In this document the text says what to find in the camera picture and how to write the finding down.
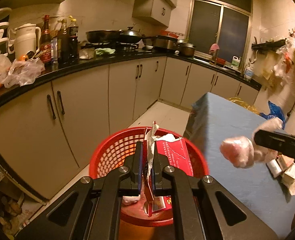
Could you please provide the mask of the red torn snack bag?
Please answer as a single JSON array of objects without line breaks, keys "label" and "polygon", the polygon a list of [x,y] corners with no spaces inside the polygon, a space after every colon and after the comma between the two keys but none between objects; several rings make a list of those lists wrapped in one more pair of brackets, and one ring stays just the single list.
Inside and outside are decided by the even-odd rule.
[{"label": "red torn snack bag", "polygon": [[170,166],[180,168],[188,176],[194,175],[185,140],[181,137],[176,138],[172,133],[166,133],[166,135],[162,136],[156,135],[158,129],[159,126],[154,121],[151,130],[146,132],[144,137],[147,149],[147,159],[143,173],[144,194],[146,197],[144,209],[148,217],[159,211],[169,210],[172,207],[170,196],[156,197],[152,193],[152,187],[156,185],[156,168],[153,166],[156,153],[166,156]]}]

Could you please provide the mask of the white medicine box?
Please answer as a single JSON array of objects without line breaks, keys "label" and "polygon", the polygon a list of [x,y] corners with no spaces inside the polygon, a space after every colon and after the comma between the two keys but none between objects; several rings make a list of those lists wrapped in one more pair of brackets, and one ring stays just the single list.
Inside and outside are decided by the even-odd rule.
[{"label": "white medicine box", "polygon": [[282,174],[281,182],[287,187],[295,183],[295,163]]}]

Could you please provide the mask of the pink white plastic bag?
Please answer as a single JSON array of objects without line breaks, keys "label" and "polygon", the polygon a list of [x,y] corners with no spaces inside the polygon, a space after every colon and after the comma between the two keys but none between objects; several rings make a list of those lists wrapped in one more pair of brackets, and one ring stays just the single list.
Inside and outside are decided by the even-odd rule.
[{"label": "pink white plastic bag", "polygon": [[245,136],[227,138],[220,145],[220,152],[236,168],[250,168],[255,163],[267,163],[276,159],[278,152],[254,142],[254,135],[259,130],[274,132],[282,129],[282,121],[272,118],[260,124],[252,133],[252,138]]}]

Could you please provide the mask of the orange medicine box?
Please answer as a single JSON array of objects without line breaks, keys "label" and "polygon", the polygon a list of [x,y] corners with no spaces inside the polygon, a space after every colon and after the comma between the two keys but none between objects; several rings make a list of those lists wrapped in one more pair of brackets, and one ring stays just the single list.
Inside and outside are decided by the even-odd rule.
[{"label": "orange medicine box", "polygon": [[282,172],[286,171],[293,163],[294,163],[294,159],[290,158],[288,156],[285,155],[278,155],[278,158],[276,160],[282,170]]}]

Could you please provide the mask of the kitchen window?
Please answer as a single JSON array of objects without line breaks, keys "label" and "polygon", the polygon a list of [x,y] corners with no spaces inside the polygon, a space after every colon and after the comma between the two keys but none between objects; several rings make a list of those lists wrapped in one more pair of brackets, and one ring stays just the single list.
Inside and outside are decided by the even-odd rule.
[{"label": "kitchen window", "polygon": [[218,44],[218,57],[245,60],[252,27],[252,13],[219,0],[192,0],[186,38],[198,53]]}]

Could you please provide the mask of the red plastic mesh basket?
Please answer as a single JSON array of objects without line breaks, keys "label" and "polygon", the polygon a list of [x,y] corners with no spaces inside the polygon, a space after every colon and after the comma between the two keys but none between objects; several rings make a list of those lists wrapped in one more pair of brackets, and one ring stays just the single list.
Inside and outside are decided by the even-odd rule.
[{"label": "red plastic mesh basket", "polygon": [[[118,131],[107,137],[94,151],[89,163],[89,176],[93,179],[104,177],[109,171],[124,164],[127,156],[135,153],[136,142],[143,141],[149,126],[131,127]],[[194,177],[201,178],[209,174],[207,162],[202,152],[188,139],[185,139],[186,148],[191,161]],[[151,217],[145,213],[143,204],[145,197],[131,205],[121,208],[121,220],[144,227],[167,226],[173,223],[172,210],[161,210]]]}]

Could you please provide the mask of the white plastic bottle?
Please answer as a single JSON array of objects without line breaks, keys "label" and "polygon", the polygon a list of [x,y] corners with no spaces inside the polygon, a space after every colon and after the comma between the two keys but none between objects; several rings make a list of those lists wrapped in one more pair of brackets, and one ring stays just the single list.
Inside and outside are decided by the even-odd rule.
[{"label": "white plastic bottle", "polygon": [[277,178],[278,176],[280,176],[282,174],[282,169],[275,159],[267,162],[266,166],[268,167],[269,171],[271,172],[273,178]]}]

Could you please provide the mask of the blue plastic bag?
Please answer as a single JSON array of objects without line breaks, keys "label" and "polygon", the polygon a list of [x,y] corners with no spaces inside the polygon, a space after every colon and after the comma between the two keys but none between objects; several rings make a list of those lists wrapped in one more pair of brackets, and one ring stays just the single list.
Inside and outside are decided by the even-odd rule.
[{"label": "blue plastic bag", "polygon": [[268,107],[269,107],[270,113],[265,114],[263,112],[260,112],[259,116],[263,117],[266,120],[269,120],[272,118],[279,118],[282,121],[282,129],[284,130],[286,125],[286,119],[281,107],[277,106],[271,101],[268,101]]}]

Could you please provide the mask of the yellow plastic bag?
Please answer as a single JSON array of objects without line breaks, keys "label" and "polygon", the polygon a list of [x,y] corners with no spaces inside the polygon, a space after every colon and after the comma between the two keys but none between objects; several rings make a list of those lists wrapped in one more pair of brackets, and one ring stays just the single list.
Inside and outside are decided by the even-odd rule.
[{"label": "yellow plastic bag", "polygon": [[241,106],[241,107],[243,107],[243,108],[257,114],[257,115],[260,114],[260,112],[258,111],[258,109],[255,106],[246,103],[241,98],[232,97],[232,98],[229,98],[228,101],[233,102],[233,103],[235,103],[235,104],[237,104],[237,105],[239,105],[239,106]]}]

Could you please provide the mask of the hanging plastic bags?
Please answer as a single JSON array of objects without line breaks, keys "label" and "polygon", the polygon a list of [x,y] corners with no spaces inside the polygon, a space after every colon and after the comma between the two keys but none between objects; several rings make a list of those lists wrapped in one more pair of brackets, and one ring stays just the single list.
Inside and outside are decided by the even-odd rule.
[{"label": "hanging plastic bags", "polygon": [[272,90],[294,83],[295,37],[252,44],[254,77]]}]

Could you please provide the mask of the white base cabinets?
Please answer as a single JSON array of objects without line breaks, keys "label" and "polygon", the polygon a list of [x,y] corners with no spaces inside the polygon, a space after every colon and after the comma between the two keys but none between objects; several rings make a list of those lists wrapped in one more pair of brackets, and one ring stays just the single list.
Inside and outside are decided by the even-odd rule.
[{"label": "white base cabinets", "polygon": [[179,56],[93,60],[0,92],[0,168],[38,202],[52,198],[95,148],[157,100],[187,108],[204,93],[235,96],[243,79]]}]

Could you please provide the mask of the white detergent jug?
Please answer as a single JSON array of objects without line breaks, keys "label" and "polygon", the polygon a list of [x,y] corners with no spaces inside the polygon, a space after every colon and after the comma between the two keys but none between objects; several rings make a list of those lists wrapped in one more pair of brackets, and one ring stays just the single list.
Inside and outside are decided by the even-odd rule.
[{"label": "white detergent jug", "polygon": [[231,68],[234,70],[239,70],[241,63],[241,57],[233,56],[232,61],[231,61]]}]

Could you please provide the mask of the dark cooking pot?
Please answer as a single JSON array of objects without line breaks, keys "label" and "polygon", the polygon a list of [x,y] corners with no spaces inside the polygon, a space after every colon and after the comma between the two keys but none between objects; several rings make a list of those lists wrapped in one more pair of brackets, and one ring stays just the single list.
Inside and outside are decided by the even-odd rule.
[{"label": "dark cooking pot", "polygon": [[185,57],[193,57],[195,53],[195,46],[191,43],[182,42],[178,45],[179,55]]}]

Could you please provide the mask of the silver rice cooker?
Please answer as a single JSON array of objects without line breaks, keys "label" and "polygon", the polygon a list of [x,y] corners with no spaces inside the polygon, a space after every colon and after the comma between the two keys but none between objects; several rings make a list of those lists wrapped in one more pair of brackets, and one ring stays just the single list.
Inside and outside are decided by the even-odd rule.
[{"label": "silver rice cooker", "polygon": [[177,50],[178,40],[174,37],[157,35],[152,40],[153,47],[156,49]]}]

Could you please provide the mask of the green cloth on counter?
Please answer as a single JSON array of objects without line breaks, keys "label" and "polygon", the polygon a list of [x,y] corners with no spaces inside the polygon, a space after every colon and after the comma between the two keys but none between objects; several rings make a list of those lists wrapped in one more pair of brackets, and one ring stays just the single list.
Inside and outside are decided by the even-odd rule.
[{"label": "green cloth on counter", "polygon": [[95,49],[96,56],[112,55],[114,53],[115,53],[115,49],[112,49],[112,48],[96,48]]}]

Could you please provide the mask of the pink cloth at window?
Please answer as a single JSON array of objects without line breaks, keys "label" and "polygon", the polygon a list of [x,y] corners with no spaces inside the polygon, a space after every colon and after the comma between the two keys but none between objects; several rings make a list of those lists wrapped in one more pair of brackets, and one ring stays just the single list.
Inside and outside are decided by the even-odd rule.
[{"label": "pink cloth at window", "polygon": [[220,50],[219,45],[216,43],[213,43],[210,47],[209,54],[213,55],[217,50]]}]

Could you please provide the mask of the black wok with lid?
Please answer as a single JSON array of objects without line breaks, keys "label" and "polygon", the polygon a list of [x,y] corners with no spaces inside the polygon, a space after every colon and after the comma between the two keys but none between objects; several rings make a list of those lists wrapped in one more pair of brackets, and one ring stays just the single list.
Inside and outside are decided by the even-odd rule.
[{"label": "black wok with lid", "polygon": [[116,39],[119,43],[136,44],[141,40],[152,39],[155,40],[156,36],[146,36],[141,34],[139,31],[133,30],[133,26],[127,27],[127,29],[120,29],[118,38]]}]

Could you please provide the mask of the black frying pan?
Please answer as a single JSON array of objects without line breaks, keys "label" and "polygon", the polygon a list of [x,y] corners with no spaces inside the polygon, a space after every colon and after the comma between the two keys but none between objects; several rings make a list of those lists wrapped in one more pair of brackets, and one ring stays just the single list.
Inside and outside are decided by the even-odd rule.
[{"label": "black frying pan", "polygon": [[119,38],[120,30],[94,30],[87,31],[86,37],[89,43],[110,43]]}]

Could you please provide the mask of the clear plastic bag on counter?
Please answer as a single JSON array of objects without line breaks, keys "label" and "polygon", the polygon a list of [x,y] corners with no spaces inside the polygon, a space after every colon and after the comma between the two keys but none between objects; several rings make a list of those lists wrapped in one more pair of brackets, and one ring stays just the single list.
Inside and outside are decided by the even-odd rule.
[{"label": "clear plastic bag on counter", "polygon": [[14,85],[31,85],[44,70],[44,63],[40,59],[15,60],[6,72],[0,74],[0,83],[5,88],[10,88]]}]

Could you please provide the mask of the dark soy sauce bottle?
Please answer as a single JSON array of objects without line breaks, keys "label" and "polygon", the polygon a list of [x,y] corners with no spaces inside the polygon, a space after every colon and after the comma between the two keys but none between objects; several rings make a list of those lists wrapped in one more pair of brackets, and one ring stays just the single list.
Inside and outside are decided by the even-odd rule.
[{"label": "dark soy sauce bottle", "polygon": [[68,26],[68,52],[69,52],[69,62],[75,62],[78,59],[78,31],[79,26],[77,25],[77,20],[73,16],[69,16],[70,24]]}]

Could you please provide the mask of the red label sauce bottle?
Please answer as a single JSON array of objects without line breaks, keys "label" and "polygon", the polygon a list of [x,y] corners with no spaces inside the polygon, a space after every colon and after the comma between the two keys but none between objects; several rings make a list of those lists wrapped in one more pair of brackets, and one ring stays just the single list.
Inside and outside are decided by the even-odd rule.
[{"label": "red label sauce bottle", "polygon": [[43,54],[40,56],[40,59],[44,64],[49,64],[52,59],[49,20],[50,20],[50,16],[45,15],[41,37],[40,37],[40,50],[43,52]]}]

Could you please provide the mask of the white electric kettle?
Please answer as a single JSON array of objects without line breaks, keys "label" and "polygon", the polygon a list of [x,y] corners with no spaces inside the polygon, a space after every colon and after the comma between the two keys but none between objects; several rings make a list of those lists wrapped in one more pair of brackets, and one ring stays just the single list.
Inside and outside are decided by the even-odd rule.
[{"label": "white electric kettle", "polygon": [[32,58],[40,49],[41,29],[36,24],[26,23],[15,29],[9,28],[8,53],[18,60],[23,55]]}]

